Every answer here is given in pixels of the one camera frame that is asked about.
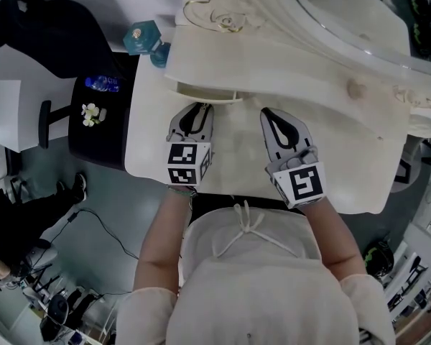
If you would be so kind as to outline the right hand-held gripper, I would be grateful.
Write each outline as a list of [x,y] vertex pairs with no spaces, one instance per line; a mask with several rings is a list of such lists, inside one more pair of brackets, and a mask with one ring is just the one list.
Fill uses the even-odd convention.
[[314,203],[325,197],[324,166],[315,164],[279,171],[281,159],[315,146],[306,124],[297,117],[264,107],[260,115],[264,143],[269,156],[265,171],[288,209]]

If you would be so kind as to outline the person's right hand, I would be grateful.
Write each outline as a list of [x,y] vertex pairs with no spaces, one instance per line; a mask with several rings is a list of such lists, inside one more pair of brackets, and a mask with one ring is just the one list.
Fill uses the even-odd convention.
[[311,165],[316,162],[318,162],[318,149],[316,146],[309,146],[293,155],[283,157],[279,164],[279,171],[293,169],[303,165]]

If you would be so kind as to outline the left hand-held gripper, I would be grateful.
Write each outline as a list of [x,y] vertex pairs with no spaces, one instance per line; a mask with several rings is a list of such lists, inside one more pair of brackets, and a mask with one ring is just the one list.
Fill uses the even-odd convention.
[[206,103],[191,104],[172,118],[168,133],[176,129],[197,142],[167,142],[170,185],[200,185],[212,163],[213,122],[214,108]]

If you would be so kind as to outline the person's left hand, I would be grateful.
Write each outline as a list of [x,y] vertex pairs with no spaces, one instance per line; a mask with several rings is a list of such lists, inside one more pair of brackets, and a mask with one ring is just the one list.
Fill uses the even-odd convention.
[[166,141],[170,142],[170,143],[178,143],[178,142],[189,142],[189,143],[196,143],[197,140],[189,137],[189,136],[185,136],[184,133],[182,132],[178,132],[176,129],[173,129],[166,137]]

